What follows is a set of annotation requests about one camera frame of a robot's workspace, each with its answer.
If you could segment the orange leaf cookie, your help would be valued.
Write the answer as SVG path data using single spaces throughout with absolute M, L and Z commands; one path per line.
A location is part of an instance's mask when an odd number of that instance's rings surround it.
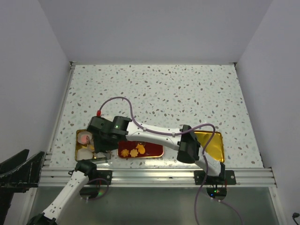
M 138 150 L 139 154 L 144 154 L 146 152 L 144 145 L 137 144 L 136 149 Z

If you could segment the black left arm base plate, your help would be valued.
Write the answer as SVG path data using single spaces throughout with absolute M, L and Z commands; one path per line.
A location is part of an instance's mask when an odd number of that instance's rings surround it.
M 113 177 L 112 170 L 95 170 L 89 175 L 89 185 L 110 185 Z

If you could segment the yellow flower cookie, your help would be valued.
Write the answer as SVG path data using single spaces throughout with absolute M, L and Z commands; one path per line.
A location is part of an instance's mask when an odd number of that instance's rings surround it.
M 137 157 L 138 156 L 138 150 L 137 149 L 132 149 L 131 151 L 130 151 L 130 156 L 132 157 L 132 158 L 135 158 L 135 157 Z

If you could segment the white paper cupcake liner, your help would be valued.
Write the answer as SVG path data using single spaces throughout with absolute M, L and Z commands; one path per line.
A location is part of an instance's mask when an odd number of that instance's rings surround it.
M 92 140 L 92 134 L 87 131 L 82 131 L 77 136 L 77 141 L 82 145 L 90 144 Z
M 94 151 L 94 146 L 93 145 L 89 144 L 88 148 L 91 149 L 92 151 Z
M 89 149 L 81 148 L 77 151 L 76 160 L 90 160 L 93 159 L 94 155 L 93 152 Z

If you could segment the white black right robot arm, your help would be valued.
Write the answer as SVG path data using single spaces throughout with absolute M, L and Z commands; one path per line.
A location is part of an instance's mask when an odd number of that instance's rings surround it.
M 139 123 L 131 118 L 116 116 L 112 121 L 94 116 L 87 129 L 94 139 L 95 151 L 108 152 L 118 147 L 121 141 L 147 142 L 177 151 L 177 160 L 195 164 L 214 184 L 225 179 L 225 165 L 211 157 L 189 125 L 179 128 L 163 128 Z

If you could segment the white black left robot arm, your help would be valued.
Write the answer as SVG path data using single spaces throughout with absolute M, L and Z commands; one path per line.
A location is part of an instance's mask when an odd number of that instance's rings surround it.
M 27 158 L 28 149 L 24 149 L 0 163 L 0 223 L 3 225 L 15 193 L 25 193 L 37 188 L 45 152 L 41 151 Z M 97 166 L 87 160 L 76 164 L 68 183 L 42 213 L 28 221 L 29 225 L 57 225 L 63 211 L 79 194 L 86 184 L 97 180 Z

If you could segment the red lacquer tray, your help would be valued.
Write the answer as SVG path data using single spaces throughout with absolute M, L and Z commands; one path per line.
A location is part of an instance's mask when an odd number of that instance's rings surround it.
M 130 154 L 128 157 L 121 157 L 120 152 L 123 149 L 129 150 L 136 149 L 137 144 L 142 144 L 145 147 L 146 152 L 144 154 L 139 154 L 137 157 L 131 157 Z M 158 158 L 164 154 L 164 147 L 162 145 L 153 144 L 149 142 L 137 142 L 137 141 L 121 141 L 118 144 L 118 156 L 120 158 Z

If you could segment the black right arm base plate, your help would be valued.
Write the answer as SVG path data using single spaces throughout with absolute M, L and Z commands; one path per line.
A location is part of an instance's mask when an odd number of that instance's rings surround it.
M 196 185 L 201 185 L 206 173 L 203 170 L 194 171 L 194 181 Z M 207 176 L 204 185 L 236 185 L 235 173 L 233 170 L 225 170 L 218 176 Z

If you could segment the green christmas cookie tin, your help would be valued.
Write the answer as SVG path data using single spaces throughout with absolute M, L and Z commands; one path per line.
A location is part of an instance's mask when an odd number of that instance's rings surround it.
M 111 153 L 96 153 L 93 137 L 85 129 L 76 131 L 75 161 L 88 160 L 95 164 L 107 163 L 111 159 Z

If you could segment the silver metal tongs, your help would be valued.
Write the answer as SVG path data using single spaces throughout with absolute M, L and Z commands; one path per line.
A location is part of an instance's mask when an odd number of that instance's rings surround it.
M 91 140 L 90 144 L 94 146 L 93 139 Z M 92 152 L 93 152 L 93 155 L 94 155 L 93 160 L 96 160 L 96 159 L 98 159 L 98 160 L 109 160 L 109 159 L 111 159 L 111 152 L 110 151 L 109 152 L 96 152 L 96 149 L 94 147 L 94 151 L 92 151 Z

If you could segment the yellow swirl cookie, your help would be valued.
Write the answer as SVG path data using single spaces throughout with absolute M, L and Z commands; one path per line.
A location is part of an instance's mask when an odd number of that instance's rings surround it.
M 128 156 L 129 156 L 129 150 L 127 150 L 127 149 L 121 150 L 120 155 L 121 155 L 121 157 L 123 157 L 123 158 L 128 157 Z

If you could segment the pink round cookie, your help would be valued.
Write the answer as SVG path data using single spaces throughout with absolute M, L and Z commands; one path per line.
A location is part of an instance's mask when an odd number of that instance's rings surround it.
M 90 142 L 90 136 L 89 135 L 82 135 L 79 139 L 78 142 L 85 145 Z

